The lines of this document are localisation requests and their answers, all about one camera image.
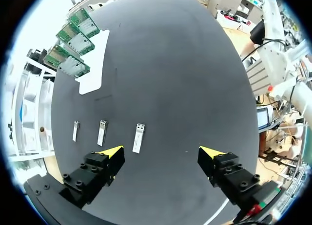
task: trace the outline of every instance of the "desk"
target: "desk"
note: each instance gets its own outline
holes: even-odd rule
[[[80,95],[75,80],[57,73],[52,132],[61,173],[90,151],[123,145],[125,164],[85,211],[120,225],[204,224],[226,197],[197,164],[198,147],[232,151],[255,171],[256,107],[239,55],[197,0],[117,0],[90,15],[110,30],[102,87]],[[102,119],[109,124],[100,147]],[[137,123],[146,125],[140,154],[132,152]],[[237,212],[228,204],[211,224]]]
[[[240,4],[249,8],[248,15],[238,14],[242,17],[250,20],[254,24],[258,24],[261,21],[262,9],[256,4],[249,0],[209,0],[207,8],[210,10],[212,15],[216,17],[217,10],[227,11],[231,9],[230,13],[236,14]]]

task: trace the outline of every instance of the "black cable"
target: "black cable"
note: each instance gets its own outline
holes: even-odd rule
[[[283,40],[281,40],[281,39],[271,39],[271,40],[268,40],[267,42],[261,44],[260,46],[258,46],[257,48],[255,48],[253,51],[251,51],[246,57],[244,57],[244,58],[242,59],[242,62],[243,62],[245,59],[247,59],[249,56],[251,56],[256,50],[258,50],[258,49],[261,48],[262,46],[264,46],[264,45],[266,45],[266,44],[268,44],[268,43],[270,43],[270,42],[273,42],[273,41],[279,42],[279,43],[283,44],[284,46],[287,46],[285,43],[283,43]]]
[[[296,85],[294,85],[292,87],[292,92],[291,92],[291,96],[289,97],[289,103],[291,104],[292,103],[292,97],[293,97],[293,91],[294,91],[294,88],[296,87]]]
[[[269,104],[260,104],[260,105],[258,105],[259,107],[263,107],[263,106],[268,106],[268,105],[272,105],[272,104],[274,104],[274,103],[276,103],[276,102],[279,102],[279,101],[275,101],[275,102],[271,102],[271,103],[269,103]]]
[[[259,157],[258,157],[258,159],[259,159],[259,162],[262,164],[262,166],[263,166],[265,169],[274,172],[276,175],[278,175],[278,176],[280,176],[280,177],[282,177],[282,178],[284,178],[284,179],[288,179],[288,177],[285,177],[285,176],[282,176],[282,175],[278,174],[275,170],[272,170],[272,169],[270,169],[270,168],[267,168],[267,167],[264,165],[264,163],[260,160]]]
[[[270,41],[270,40],[273,40],[273,39],[271,39],[271,38],[264,38],[263,40]],[[282,39],[279,39],[279,40],[283,41],[285,43],[284,46],[287,46],[287,42],[285,40],[282,40]]]

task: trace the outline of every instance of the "bolt head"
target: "bolt head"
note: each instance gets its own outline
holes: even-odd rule
[[[260,179],[260,175],[258,175],[258,174],[253,175],[253,178],[254,178],[255,180],[258,180],[258,179]]]
[[[69,179],[70,179],[69,174],[63,174],[63,179],[64,179],[64,180],[69,180]]]
[[[245,187],[247,187],[247,185],[248,185],[248,183],[246,181],[242,181],[239,186],[241,188],[245,188]]]
[[[87,168],[87,165],[86,165],[85,163],[81,163],[81,164],[80,164],[80,168],[81,168],[81,169],[86,169],[86,168]]]
[[[75,185],[79,188],[83,185],[83,182],[81,180],[77,180]]]

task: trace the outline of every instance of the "white box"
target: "white box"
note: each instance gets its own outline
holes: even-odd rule
[[[35,121],[35,103],[24,99],[22,111],[22,123],[34,123]]]

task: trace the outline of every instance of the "white bracket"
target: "white bracket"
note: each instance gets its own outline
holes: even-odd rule
[[[104,55],[109,36],[109,30],[101,31],[91,38],[91,42],[95,44],[94,50],[81,56],[83,62],[90,67],[90,72],[76,78],[80,83],[79,94],[87,94],[94,90],[98,90],[102,86],[102,73]]]

